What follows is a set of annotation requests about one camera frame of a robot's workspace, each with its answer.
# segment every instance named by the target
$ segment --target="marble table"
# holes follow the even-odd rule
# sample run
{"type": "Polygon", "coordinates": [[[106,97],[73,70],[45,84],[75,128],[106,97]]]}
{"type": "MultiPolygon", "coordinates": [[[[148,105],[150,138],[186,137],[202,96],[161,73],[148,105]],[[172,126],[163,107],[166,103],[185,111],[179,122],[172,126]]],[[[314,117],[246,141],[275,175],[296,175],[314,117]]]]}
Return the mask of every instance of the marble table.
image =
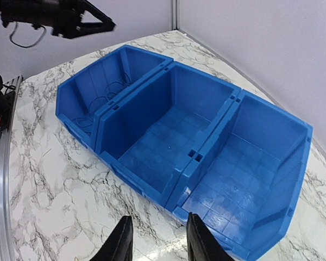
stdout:
{"type": "MultiPolygon", "coordinates": [[[[237,71],[181,32],[126,44],[173,57],[269,101],[237,71]]],[[[185,228],[114,176],[54,114],[57,86],[119,46],[61,64],[21,85],[9,160],[17,260],[89,260],[122,215],[133,217],[135,261],[187,260],[185,228]]],[[[326,260],[326,159],[314,145],[289,232],[262,260],[326,260]]]]}

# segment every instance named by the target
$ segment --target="empty blue bin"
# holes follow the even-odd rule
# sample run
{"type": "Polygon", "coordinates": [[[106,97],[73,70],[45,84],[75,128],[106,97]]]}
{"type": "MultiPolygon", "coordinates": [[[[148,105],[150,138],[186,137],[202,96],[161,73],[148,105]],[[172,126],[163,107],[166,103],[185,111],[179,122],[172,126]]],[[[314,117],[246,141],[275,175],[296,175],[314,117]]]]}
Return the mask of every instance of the empty blue bin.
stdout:
{"type": "Polygon", "coordinates": [[[56,115],[81,144],[94,150],[99,117],[172,61],[124,45],[58,87],[56,115]]]}
{"type": "Polygon", "coordinates": [[[173,62],[104,114],[95,153],[139,194],[165,206],[196,150],[240,88],[173,62]]]}
{"type": "Polygon", "coordinates": [[[312,127],[241,91],[178,180],[167,204],[197,213],[235,256],[256,260],[286,234],[304,179],[312,127]]]}

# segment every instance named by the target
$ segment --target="blue plastic bin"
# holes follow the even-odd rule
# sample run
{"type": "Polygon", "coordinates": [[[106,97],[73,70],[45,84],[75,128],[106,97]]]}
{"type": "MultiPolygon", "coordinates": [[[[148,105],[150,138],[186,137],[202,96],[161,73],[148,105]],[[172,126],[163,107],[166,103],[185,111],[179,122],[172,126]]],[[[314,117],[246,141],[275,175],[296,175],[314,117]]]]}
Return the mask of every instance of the blue plastic bin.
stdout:
{"type": "Polygon", "coordinates": [[[139,194],[165,206],[178,178],[240,88],[173,62],[101,117],[96,154],[139,194]]]}
{"type": "Polygon", "coordinates": [[[226,250],[256,260],[287,232],[311,138],[307,123],[241,91],[166,208],[184,222],[199,214],[226,250]]]}
{"type": "Polygon", "coordinates": [[[124,45],[58,87],[56,115],[81,144],[94,150],[99,117],[172,61],[124,45]]]}

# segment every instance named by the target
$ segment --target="blue bin with cable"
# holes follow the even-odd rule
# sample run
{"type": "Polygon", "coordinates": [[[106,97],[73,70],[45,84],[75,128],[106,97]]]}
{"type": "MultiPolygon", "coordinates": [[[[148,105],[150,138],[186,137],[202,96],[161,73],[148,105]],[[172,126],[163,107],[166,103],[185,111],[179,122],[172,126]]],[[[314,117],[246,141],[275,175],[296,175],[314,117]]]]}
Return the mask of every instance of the blue bin with cable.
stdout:
{"type": "Polygon", "coordinates": [[[94,151],[99,117],[172,61],[124,45],[58,87],[56,115],[82,145],[94,151]]]}
{"type": "Polygon", "coordinates": [[[181,172],[240,91],[173,62],[105,113],[95,153],[139,194],[165,206],[181,172]]]}
{"type": "Polygon", "coordinates": [[[181,174],[166,209],[199,214],[219,243],[257,260],[286,234],[304,179],[312,127],[247,91],[181,174]]]}

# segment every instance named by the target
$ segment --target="plastic container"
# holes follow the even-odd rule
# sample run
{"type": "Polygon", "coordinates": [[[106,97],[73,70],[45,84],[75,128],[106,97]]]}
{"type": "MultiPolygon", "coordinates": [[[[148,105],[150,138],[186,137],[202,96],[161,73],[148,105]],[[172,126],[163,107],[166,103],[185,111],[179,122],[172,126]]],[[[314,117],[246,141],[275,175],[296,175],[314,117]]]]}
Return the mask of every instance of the plastic container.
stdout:
{"type": "Polygon", "coordinates": [[[178,178],[240,88],[173,62],[101,117],[96,154],[165,206],[178,178]]]}
{"type": "Polygon", "coordinates": [[[234,255],[257,260],[287,232],[296,208],[312,127],[242,91],[182,173],[167,210],[199,214],[234,255]]]}
{"type": "Polygon", "coordinates": [[[58,87],[56,115],[81,144],[94,150],[99,117],[172,61],[124,45],[58,87]]]}

